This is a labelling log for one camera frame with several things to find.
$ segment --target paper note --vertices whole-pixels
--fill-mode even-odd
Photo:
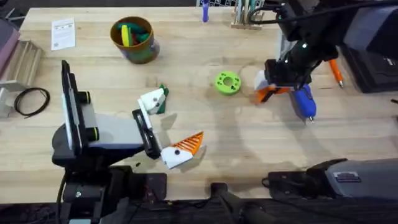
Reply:
[[[75,20],[53,21],[51,28],[51,50],[60,50],[76,45]]]

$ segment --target wooden tabletop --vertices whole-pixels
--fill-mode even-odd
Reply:
[[[63,169],[52,164],[51,140],[64,119],[62,59],[70,63],[79,89],[91,91],[97,113],[131,118],[138,97],[163,83],[170,88],[166,113],[151,116],[162,143],[205,132],[201,151],[176,169],[168,170],[143,152],[119,162],[138,172],[167,173],[169,199],[205,198],[212,182],[226,182],[242,197],[267,197],[260,182],[273,170],[306,169],[340,157],[398,157],[398,105],[390,102],[398,94],[364,95],[343,67],[344,90],[327,63],[313,72],[314,124],[301,122],[287,94],[252,104],[254,77],[266,59],[275,57],[278,26],[231,29],[231,11],[212,7],[210,21],[204,24],[201,8],[194,7],[31,9],[21,39],[44,49],[35,86],[47,89],[51,101],[37,116],[24,119],[13,113],[0,119],[0,203],[56,199]],[[153,62],[133,65],[113,45],[109,30],[124,16],[141,16],[152,24],[160,43],[160,55]],[[76,47],[52,52],[51,21],[71,17]],[[234,96],[223,96],[213,86],[216,75],[225,70],[243,80]],[[32,94],[22,109],[34,110],[42,101],[39,93]]]

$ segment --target colorful cup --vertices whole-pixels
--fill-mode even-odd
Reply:
[[[149,33],[149,37],[140,44],[131,47],[123,46],[121,31],[118,29],[119,23],[122,22],[132,22],[141,26]],[[123,55],[132,63],[150,62],[158,56],[160,51],[159,43],[154,38],[152,26],[146,19],[137,16],[125,17],[115,22],[111,28],[111,39]]]

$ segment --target blue pen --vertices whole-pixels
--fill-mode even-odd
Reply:
[[[292,94],[300,115],[313,122],[317,115],[317,106],[313,100],[310,86],[304,85],[301,90],[293,91]]]
[[[207,22],[209,21],[209,0],[203,0],[203,4],[202,4],[202,8],[203,8],[203,22]]]

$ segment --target coiled black cable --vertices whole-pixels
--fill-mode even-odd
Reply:
[[[43,105],[36,111],[33,111],[31,113],[23,113],[19,109],[19,105],[20,105],[23,97],[32,91],[40,91],[40,93],[44,96],[45,101],[44,101]],[[25,118],[30,118],[31,116],[37,115],[40,112],[42,112],[49,105],[49,103],[50,103],[50,93],[47,90],[40,88],[40,87],[32,87],[32,88],[28,88],[28,89],[24,90],[22,93],[18,94],[17,98],[14,101],[14,109],[19,114],[25,116]]]

